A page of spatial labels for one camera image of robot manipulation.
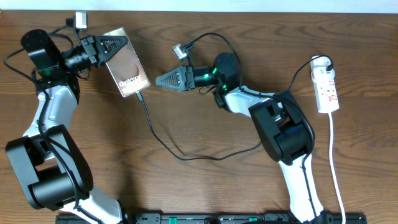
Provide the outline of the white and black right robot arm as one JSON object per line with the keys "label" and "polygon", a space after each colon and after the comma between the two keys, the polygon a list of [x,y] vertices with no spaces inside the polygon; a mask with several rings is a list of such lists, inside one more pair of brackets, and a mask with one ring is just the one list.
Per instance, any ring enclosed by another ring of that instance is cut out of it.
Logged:
{"label": "white and black right robot arm", "polygon": [[308,119],[290,91],[250,90],[240,83],[239,73],[235,54],[223,52],[216,56],[212,66],[181,65],[157,77],[155,84],[177,91],[214,86],[218,107],[250,117],[267,154],[280,165],[289,191],[291,214],[302,223],[319,222],[324,208],[313,178],[315,133]]}

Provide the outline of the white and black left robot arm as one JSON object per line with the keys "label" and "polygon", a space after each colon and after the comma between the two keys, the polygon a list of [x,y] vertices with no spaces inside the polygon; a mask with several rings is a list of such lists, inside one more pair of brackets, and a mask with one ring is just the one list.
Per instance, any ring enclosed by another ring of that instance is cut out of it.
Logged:
{"label": "white and black left robot arm", "polygon": [[6,144],[6,156],[34,209],[70,212],[89,223],[133,223],[120,201],[95,187],[90,167],[69,132],[80,99],[81,74],[104,65],[129,40],[90,35],[61,52],[53,42],[58,35],[58,30],[35,29],[21,39],[22,50],[34,63],[28,79],[39,105],[28,130]]}

